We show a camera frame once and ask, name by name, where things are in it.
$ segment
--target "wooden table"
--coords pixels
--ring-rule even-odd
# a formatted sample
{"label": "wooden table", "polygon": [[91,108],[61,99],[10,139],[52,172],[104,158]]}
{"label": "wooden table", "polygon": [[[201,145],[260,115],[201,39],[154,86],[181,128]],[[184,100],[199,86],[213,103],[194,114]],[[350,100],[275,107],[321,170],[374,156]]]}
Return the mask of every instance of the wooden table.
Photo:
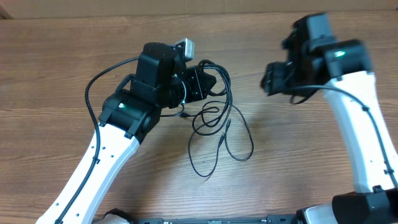
{"label": "wooden table", "polygon": [[[352,191],[348,155],[322,94],[292,106],[288,96],[266,97],[259,89],[267,63],[285,60],[280,42],[291,23],[308,13],[0,21],[0,222],[34,223],[63,189],[93,134],[83,97],[89,80],[139,55],[146,42],[183,37],[196,42],[190,64],[207,58],[228,69],[254,155],[238,162],[223,146],[215,173],[201,178],[188,160],[191,120],[161,119],[116,177],[97,217],[115,207],[135,217],[263,217]],[[398,13],[334,12],[330,19],[340,40],[360,38],[369,47],[382,112],[398,146]],[[125,65],[94,84],[96,114],[135,69]],[[249,140],[237,113],[231,117],[229,145],[244,156]],[[193,143],[200,171],[211,169],[219,137]]]}

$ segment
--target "silver metal part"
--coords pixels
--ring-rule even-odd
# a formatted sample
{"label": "silver metal part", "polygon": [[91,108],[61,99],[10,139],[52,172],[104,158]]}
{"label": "silver metal part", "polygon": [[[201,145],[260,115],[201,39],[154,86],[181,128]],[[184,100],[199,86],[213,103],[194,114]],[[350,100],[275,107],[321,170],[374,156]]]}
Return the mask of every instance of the silver metal part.
{"label": "silver metal part", "polygon": [[180,41],[175,43],[176,47],[183,47],[184,48],[184,60],[185,62],[191,61],[195,56],[195,43],[194,41],[184,38]]}

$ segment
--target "tabletop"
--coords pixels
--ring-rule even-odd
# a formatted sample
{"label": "tabletop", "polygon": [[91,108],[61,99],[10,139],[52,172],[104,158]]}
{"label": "tabletop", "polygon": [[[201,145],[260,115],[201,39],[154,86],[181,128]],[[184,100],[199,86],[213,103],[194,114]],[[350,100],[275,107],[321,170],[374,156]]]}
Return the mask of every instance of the tabletop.
{"label": "tabletop", "polygon": [[[348,154],[322,94],[293,106],[288,96],[268,97],[259,88],[266,65],[285,60],[280,42],[291,24],[309,13],[1,20],[0,222],[34,223],[62,191],[93,136],[83,96],[91,78],[138,56],[147,42],[172,44],[184,37],[196,43],[189,65],[209,59],[229,71],[254,154],[238,162],[222,146],[214,174],[201,178],[188,159],[192,119],[162,118],[121,169],[96,217],[112,208],[137,218],[263,217],[353,191]],[[339,40],[365,41],[384,119],[398,146],[398,12],[333,12],[330,20]],[[124,65],[93,85],[96,115],[135,69],[135,63]],[[222,88],[217,81],[215,88]],[[187,112],[197,113],[204,102],[187,104]],[[229,146],[244,157],[249,138],[237,112],[231,120]],[[220,135],[194,139],[200,172],[211,170]]]}

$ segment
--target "wooden surface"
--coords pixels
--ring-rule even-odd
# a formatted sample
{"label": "wooden surface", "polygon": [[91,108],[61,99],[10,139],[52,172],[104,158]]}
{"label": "wooden surface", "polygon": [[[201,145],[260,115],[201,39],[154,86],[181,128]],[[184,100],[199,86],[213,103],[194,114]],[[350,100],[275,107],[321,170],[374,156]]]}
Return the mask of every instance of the wooden surface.
{"label": "wooden surface", "polygon": [[[63,189],[93,134],[83,97],[89,80],[139,55],[146,42],[182,37],[196,42],[190,64],[207,58],[228,69],[234,104],[251,128],[253,157],[234,161],[223,146],[215,173],[203,179],[188,160],[190,119],[161,119],[116,177],[98,217],[115,207],[136,217],[261,217],[352,191],[348,155],[322,94],[292,106],[288,96],[266,97],[259,89],[267,63],[285,60],[280,42],[291,23],[306,14],[0,21],[0,223],[34,223]],[[369,47],[382,112],[398,146],[398,13],[330,17],[340,40],[360,38]],[[93,85],[96,114],[135,69],[125,65]],[[187,112],[203,103],[187,105]],[[231,117],[229,145],[243,157],[249,141],[240,118]],[[195,139],[199,171],[211,169],[219,137]]]}
{"label": "wooden surface", "polygon": [[394,10],[398,0],[0,0],[15,19]]}

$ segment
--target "green light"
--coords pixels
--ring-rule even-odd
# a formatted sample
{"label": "green light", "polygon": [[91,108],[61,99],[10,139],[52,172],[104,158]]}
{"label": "green light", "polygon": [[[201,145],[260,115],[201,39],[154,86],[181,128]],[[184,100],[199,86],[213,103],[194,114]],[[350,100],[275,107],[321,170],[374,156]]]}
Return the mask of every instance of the green light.
{"label": "green light", "polygon": [[335,52],[335,57],[341,57],[341,56],[343,56],[344,54],[346,54],[346,52],[344,52],[344,51],[337,51],[337,52]]}

